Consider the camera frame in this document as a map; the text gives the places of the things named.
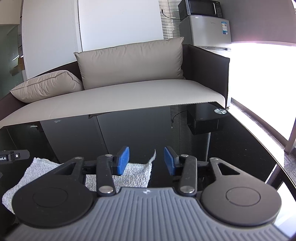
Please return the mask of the grey knitted towel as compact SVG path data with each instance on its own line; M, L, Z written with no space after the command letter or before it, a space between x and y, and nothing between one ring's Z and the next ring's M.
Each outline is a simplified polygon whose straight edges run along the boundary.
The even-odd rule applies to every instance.
M113 175L112 178L116 192L119 192L122 187L147 188L151 177L152 162L155 160L155 158L156 153L153 154L146 164L128 163L124 173L121 176ZM58 166L60 165L47 159L34 158L18 184L4 193L2 197L2 204L10 212L13 212L11 202L15 193L21 187L52 171Z

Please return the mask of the black box with disc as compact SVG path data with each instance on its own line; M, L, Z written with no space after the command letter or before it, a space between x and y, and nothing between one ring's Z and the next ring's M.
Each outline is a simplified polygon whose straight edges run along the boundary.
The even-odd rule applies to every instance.
M222 130L229 116L228 111L217 102L187 106L187 125L193 135Z

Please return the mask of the dark brown sofa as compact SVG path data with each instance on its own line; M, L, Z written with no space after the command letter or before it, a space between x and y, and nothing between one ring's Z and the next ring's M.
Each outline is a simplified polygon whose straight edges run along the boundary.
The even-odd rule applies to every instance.
M184 44L184 79L123 83L67 93L29 104L9 93L1 99L1 127L176 104L217 102L226 107L229 63L227 57Z

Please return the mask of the small beige side cushion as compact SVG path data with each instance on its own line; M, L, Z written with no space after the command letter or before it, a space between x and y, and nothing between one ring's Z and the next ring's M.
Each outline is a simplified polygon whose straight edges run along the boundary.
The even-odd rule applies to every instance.
M24 103L84 90L83 83L67 70L59 70L31 78L10 90Z

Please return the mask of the large beige back cushion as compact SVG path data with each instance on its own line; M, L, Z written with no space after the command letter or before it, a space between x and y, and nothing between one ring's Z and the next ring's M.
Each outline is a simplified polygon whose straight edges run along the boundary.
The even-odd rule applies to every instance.
M149 80L183 79L183 38L76 52L85 89Z

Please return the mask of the silver mini fridge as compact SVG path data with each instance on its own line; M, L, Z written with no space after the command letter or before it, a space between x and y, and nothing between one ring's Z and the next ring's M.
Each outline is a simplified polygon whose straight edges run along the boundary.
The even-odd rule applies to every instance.
M204 49L230 50L230 24L226 19L190 15L179 24L183 43Z

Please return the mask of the black microwave oven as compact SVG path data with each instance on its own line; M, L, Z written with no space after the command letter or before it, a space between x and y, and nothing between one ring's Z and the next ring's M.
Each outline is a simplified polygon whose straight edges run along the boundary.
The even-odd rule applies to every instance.
M223 18L222 8L219 1L182 0L178 5L178 10L181 21L189 15Z

